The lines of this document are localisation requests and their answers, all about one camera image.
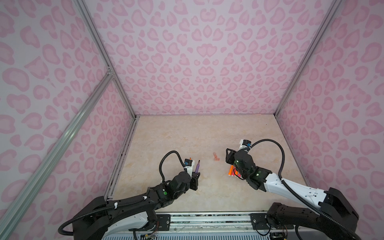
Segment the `orange pen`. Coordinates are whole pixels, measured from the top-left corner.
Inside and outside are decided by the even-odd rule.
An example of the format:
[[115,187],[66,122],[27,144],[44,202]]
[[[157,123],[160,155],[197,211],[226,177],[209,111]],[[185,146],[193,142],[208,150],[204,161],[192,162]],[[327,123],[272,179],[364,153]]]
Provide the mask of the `orange pen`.
[[232,176],[233,175],[233,169],[234,169],[234,166],[231,165],[229,173],[228,173],[228,176]]

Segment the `purple pen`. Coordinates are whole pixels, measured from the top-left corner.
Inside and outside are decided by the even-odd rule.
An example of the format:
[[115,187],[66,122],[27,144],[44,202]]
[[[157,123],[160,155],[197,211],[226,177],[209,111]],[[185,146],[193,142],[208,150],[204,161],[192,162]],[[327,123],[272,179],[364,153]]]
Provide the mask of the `purple pen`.
[[198,161],[197,163],[197,166],[196,166],[196,169],[195,169],[195,173],[199,173],[199,169],[200,169],[200,160]]

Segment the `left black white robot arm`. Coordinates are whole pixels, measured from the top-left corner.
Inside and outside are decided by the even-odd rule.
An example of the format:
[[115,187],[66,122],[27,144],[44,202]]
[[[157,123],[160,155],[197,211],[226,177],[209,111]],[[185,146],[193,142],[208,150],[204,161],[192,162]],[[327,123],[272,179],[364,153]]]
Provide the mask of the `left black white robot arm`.
[[128,231],[159,228],[155,211],[171,205],[188,190],[196,191],[199,177],[200,173],[180,172],[171,181],[149,187],[141,195],[111,201],[97,197],[75,215],[71,223],[73,237],[75,240],[101,240],[125,220],[129,221]]

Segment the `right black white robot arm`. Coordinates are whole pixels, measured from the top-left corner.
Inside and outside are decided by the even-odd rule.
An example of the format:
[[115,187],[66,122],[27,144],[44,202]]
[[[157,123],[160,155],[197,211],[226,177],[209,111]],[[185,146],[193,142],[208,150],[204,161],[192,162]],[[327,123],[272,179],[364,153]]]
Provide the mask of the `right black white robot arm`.
[[270,226],[310,228],[332,240],[360,239],[356,234],[359,215],[341,191],[315,189],[284,179],[256,166],[246,150],[227,149],[226,163],[232,165],[254,190],[276,194],[303,205],[298,208],[273,203],[266,214]]

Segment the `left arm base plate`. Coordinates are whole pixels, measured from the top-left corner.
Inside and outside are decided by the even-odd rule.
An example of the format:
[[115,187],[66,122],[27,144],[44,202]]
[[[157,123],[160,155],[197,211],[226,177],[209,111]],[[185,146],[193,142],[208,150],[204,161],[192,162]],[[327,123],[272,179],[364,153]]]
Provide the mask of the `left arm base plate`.
[[157,214],[159,232],[166,232],[170,230],[171,215],[170,214]]

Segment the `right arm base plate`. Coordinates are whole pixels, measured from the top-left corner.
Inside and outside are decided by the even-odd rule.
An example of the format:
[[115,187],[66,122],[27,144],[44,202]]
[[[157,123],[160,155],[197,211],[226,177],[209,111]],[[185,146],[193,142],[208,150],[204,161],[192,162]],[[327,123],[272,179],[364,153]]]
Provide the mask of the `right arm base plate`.
[[252,213],[250,214],[251,224],[253,230],[267,231],[270,229],[268,224],[266,213]]

